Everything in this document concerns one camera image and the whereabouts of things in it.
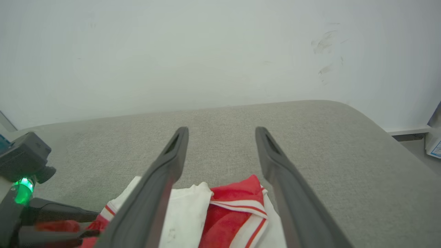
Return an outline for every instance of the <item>white baseboard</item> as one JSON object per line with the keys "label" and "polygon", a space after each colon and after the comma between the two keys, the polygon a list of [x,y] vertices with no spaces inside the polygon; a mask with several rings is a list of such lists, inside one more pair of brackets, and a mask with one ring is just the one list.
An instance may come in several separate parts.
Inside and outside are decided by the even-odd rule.
{"label": "white baseboard", "polygon": [[431,127],[429,125],[424,125],[419,128],[385,128],[385,131],[391,136],[395,136],[415,133],[427,133],[430,129]]}

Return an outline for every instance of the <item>white wall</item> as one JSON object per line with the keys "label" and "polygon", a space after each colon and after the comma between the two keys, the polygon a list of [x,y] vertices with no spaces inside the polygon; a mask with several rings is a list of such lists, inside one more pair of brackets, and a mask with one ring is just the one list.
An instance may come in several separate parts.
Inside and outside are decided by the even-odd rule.
{"label": "white wall", "polygon": [[0,110],[19,129],[302,99],[386,130],[441,100],[439,0],[0,3]]}

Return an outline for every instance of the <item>clothing pile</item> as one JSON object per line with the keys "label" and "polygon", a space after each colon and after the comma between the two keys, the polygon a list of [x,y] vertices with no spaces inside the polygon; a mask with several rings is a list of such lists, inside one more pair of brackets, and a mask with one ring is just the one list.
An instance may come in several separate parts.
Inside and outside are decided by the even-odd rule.
{"label": "clothing pile", "polygon": [[[135,177],[108,202],[88,229],[105,232],[140,179]],[[206,182],[172,189],[159,247],[286,247],[280,217],[267,194],[255,175],[211,189]],[[97,239],[85,238],[81,247],[92,248]]]}

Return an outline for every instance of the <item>green led light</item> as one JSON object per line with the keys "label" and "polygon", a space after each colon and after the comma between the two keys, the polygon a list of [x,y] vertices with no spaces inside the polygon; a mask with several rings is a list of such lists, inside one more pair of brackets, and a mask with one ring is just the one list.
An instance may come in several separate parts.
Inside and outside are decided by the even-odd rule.
{"label": "green led light", "polygon": [[34,191],[34,186],[32,185],[32,182],[25,177],[15,182],[13,185],[18,185],[18,184],[25,185],[26,187],[28,187],[31,193]]}
{"label": "green led light", "polygon": [[18,204],[27,205],[32,198],[32,192],[34,191],[32,181],[27,178],[22,178],[21,180],[15,182],[12,186],[17,190],[15,202]]}

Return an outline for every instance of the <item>gray floor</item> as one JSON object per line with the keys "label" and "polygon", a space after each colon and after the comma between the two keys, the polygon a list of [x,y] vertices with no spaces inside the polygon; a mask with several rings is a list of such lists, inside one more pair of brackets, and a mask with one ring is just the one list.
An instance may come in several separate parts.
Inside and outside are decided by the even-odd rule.
{"label": "gray floor", "polygon": [[424,142],[423,138],[419,140],[401,141],[400,143],[425,165],[432,169],[434,173],[441,176],[441,159],[427,155],[424,148]]}

